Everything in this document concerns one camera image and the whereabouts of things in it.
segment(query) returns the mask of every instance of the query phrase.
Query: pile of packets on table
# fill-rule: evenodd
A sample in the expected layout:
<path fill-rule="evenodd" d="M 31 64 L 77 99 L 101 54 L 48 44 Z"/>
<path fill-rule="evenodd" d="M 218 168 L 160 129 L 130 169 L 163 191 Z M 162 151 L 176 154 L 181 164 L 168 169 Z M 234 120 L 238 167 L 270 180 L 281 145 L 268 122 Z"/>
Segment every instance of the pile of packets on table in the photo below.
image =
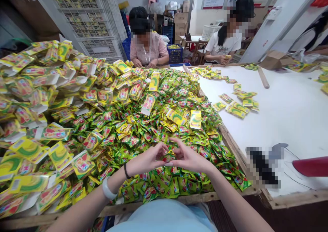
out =
<path fill-rule="evenodd" d="M 0 60 L 0 218 L 64 211 L 160 141 L 169 162 L 177 147 L 169 137 L 211 161 L 236 189 L 251 185 L 220 145 L 221 118 L 198 96 L 197 79 L 72 48 L 67 40 L 36 42 Z M 204 173 L 159 167 L 125 181 L 118 198 L 146 203 L 210 191 Z"/>

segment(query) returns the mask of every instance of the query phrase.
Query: black hair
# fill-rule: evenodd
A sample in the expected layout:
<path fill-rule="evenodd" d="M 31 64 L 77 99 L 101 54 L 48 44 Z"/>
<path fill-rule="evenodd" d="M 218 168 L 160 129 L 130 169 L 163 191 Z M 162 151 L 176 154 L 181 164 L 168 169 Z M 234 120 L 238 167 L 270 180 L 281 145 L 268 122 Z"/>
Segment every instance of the black hair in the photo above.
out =
<path fill-rule="evenodd" d="M 142 6 L 133 7 L 129 14 L 131 31 L 134 34 L 140 35 L 151 31 L 151 25 L 147 19 L 148 13 Z"/>
<path fill-rule="evenodd" d="M 254 1 L 253 0 L 237 0 L 236 5 L 230 10 L 230 18 L 235 18 L 236 22 L 247 22 L 248 19 L 254 17 Z M 223 46 L 227 38 L 227 23 L 218 31 L 218 45 Z"/>

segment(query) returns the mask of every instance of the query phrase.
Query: blue basket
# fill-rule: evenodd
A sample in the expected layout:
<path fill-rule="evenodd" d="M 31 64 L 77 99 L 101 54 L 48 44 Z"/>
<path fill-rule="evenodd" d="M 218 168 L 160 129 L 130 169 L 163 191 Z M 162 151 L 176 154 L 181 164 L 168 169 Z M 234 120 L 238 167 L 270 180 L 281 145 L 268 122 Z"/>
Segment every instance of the blue basket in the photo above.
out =
<path fill-rule="evenodd" d="M 170 56 L 169 63 L 182 63 L 183 48 L 179 44 L 175 44 L 175 45 L 179 46 L 180 48 L 169 49 L 168 47 L 171 46 L 171 44 L 166 46 L 168 54 Z"/>
<path fill-rule="evenodd" d="M 126 54 L 126 57 L 128 60 L 130 60 L 130 46 L 131 46 L 131 38 L 126 38 L 123 42 L 122 42 L 122 46 L 124 48 L 124 52 Z"/>
<path fill-rule="evenodd" d="M 183 66 L 183 65 L 185 65 L 185 66 L 191 66 L 191 64 L 190 63 L 182 63 L 182 64 L 170 64 L 170 67 L 181 67 L 181 66 Z"/>
<path fill-rule="evenodd" d="M 166 35 L 170 40 L 169 44 L 172 44 L 173 43 L 173 41 L 172 41 L 172 39 L 173 39 L 173 26 L 163 26 L 163 35 Z"/>

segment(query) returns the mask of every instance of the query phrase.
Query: chair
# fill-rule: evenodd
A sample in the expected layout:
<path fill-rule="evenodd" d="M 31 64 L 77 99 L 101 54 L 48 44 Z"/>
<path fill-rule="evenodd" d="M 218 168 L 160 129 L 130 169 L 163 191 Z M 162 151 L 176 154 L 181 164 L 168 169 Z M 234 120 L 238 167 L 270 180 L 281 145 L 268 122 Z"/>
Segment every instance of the chair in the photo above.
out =
<path fill-rule="evenodd" d="M 207 46 L 207 43 L 208 43 L 208 41 L 198 39 L 198 43 L 196 45 L 195 51 L 191 58 L 191 63 L 193 65 L 195 65 L 196 57 L 198 57 L 198 65 L 202 64 L 204 57 L 205 57 L 205 53 L 206 53 L 205 47 Z"/>

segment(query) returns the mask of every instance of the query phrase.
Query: pink blouse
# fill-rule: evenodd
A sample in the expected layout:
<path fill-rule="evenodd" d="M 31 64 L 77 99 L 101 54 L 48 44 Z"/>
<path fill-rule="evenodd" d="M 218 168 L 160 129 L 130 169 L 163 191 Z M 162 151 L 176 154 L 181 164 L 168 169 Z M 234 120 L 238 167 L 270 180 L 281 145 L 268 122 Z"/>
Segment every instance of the pink blouse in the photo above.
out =
<path fill-rule="evenodd" d="M 168 55 L 166 45 L 161 36 L 157 33 L 151 33 L 150 59 L 149 52 L 144 49 L 144 46 L 141 43 L 136 45 L 135 41 L 137 41 L 137 38 L 131 39 L 130 59 L 137 58 L 144 66 L 149 64 L 153 59 Z"/>

